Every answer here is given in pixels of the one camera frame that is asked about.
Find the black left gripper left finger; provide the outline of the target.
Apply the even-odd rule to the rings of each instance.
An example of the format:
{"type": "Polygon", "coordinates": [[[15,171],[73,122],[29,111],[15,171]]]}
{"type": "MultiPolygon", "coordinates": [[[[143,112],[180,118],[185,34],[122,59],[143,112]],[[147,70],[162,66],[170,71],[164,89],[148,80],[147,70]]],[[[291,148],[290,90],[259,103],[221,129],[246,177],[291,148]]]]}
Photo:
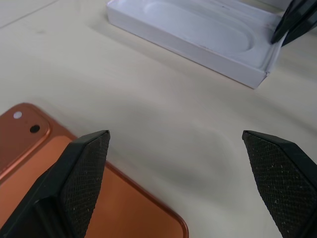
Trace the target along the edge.
{"type": "Polygon", "coordinates": [[[0,230],[2,238],[83,238],[106,165],[110,132],[81,136],[33,183],[0,230]]]}

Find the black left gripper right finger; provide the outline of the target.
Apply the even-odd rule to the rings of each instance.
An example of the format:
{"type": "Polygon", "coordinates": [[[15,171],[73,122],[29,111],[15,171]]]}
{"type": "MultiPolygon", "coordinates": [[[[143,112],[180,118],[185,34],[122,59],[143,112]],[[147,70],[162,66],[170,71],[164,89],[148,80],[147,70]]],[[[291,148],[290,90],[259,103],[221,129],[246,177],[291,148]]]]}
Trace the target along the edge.
{"type": "Polygon", "coordinates": [[[317,236],[317,165],[295,143],[245,130],[258,192],[284,238],[317,236]]]}

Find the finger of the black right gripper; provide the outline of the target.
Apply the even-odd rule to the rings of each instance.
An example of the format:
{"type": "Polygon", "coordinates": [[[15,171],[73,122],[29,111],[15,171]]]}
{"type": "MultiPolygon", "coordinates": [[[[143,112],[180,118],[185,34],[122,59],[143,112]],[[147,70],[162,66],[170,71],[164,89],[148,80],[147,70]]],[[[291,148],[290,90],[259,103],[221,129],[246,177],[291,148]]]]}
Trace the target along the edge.
{"type": "Polygon", "coordinates": [[[297,38],[303,36],[310,30],[314,29],[317,26],[317,1],[310,0],[310,8],[306,15],[300,20],[300,22],[292,27],[284,41],[283,46],[289,44],[290,42],[296,40],[297,38]]]}
{"type": "Polygon", "coordinates": [[[275,44],[306,15],[310,8],[309,0],[292,0],[280,20],[271,40],[275,44]]]}

